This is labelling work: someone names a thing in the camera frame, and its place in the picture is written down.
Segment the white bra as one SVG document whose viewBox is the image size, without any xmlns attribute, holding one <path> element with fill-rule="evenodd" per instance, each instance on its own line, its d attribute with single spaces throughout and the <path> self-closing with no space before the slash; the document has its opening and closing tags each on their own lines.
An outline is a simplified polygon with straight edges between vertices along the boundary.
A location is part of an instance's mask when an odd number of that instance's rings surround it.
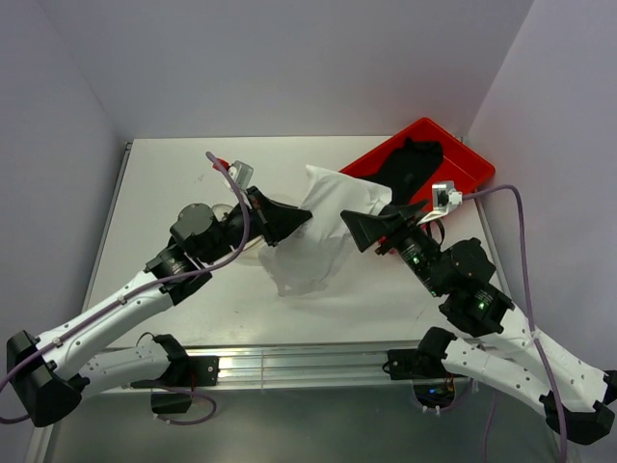
<svg viewBox="0 0 617 463">
<path fill-rule="evenodd" d="M 378 183 L 307 165 L 308 191 L 300 208 L 312 217 L 258 259 L 280 297 L 301 296 L 328 287 L 354 248 L 340 217 L 344 210 L 377 215 L 392 200 L 391 189 Z"/>
</svg>

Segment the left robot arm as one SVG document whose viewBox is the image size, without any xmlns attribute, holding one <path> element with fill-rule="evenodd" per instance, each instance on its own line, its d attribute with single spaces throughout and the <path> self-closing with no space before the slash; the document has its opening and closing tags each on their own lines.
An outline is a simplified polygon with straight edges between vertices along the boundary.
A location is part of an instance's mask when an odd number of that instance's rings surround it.
<svg viewBox="0 0 617 463">
<path fill-rule="evenodd" d="M 171 335 L 106 353 L 109 344 L 136 325 L 181 304 L 237 259 L 258 237 L 277 246 L 312 217 L 310 211 L 273 201 L 258 188 L 238 195 L 222 219 L 210 206 L 185 206 L 170 228 L 168 245 L 121 289 L 90 310 L 37 336 L 25 330 L 6 344 L 7 376 L 36 427 L 59 422 L 80 402 L 123 383 L 180 383 L 188 355 Z"/>
</svg>

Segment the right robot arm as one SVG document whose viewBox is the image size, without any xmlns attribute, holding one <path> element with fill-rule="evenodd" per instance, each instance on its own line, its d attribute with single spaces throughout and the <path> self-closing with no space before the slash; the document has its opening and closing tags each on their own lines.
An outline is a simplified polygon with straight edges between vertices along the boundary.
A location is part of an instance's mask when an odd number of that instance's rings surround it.
<svg viewBox="0 0 617 463">
<path fill-rule="evenodd" d="M 532 327 L 491 284 L 496 268 L 481 242 L 461 240 L 443 250 L 422 227 L 419 210 L 413 204 L 378 215 L 344 210 L 340 216 L 360 251 L 395 251 L 432 296 L 444 299 L 439 310 L 451 325 L 499 353 L 432 327 L 411 360 L 389 360 L 392 376 L 464 375 L 516 398 L 571 442 L 591 445 L 608 435 L 615 420 L 609 408 L 616 399 L 615 371 L 590 366 Z"/>
</svg>

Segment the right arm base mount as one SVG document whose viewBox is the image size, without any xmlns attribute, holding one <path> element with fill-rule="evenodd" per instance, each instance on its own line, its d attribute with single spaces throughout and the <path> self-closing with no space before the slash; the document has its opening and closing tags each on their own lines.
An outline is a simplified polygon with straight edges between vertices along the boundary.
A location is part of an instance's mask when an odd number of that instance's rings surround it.
<svg viewBox="0 0 617 463">
<path fill-rule="evenodd" d="M 412 404 L 425 415 L 439 417 L 454 409 L 474 387 L 472 379 L 447 372 L 437 360 L 416 348 L 388 350 L 381 369 L 391 381 L 412 383 Z"/>
</svg>

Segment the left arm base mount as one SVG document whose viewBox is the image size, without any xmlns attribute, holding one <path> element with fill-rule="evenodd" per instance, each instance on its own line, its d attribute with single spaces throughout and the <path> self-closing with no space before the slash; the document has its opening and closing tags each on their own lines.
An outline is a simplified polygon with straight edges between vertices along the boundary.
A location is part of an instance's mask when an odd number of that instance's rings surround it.
<svg viewBox="0 0 617 463">
<path fill-rule="evenodd" d="M 210 421 L 218 411 L 216 400 L 201 390 L 215 386 L 218 380 L 219 359 L 206 356 L 204 360 L 190 358 L 187 366 L 176 376 L 167 375 L 153 381 L 157 392 L 150 394 L 153 417 L 166 425 L 192 426 Z M 199 418 L 182 418 L 193 405 L 205 405 L 207 412 Z"/>
</svg>

